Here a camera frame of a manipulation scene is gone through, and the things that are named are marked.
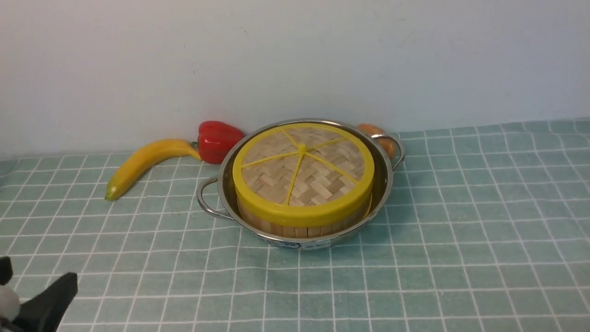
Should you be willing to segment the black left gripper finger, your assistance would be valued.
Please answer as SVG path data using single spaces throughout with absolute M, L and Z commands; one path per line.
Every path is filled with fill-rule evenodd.
M 23 332 L 56 332 L 77 292 L 77 273 L 66 273 L 24 302 L 13 323 Z
M 3 256 L 0 258 L 0 285 L 7 285 L 12 277 L 12 261 L 8 256 Z

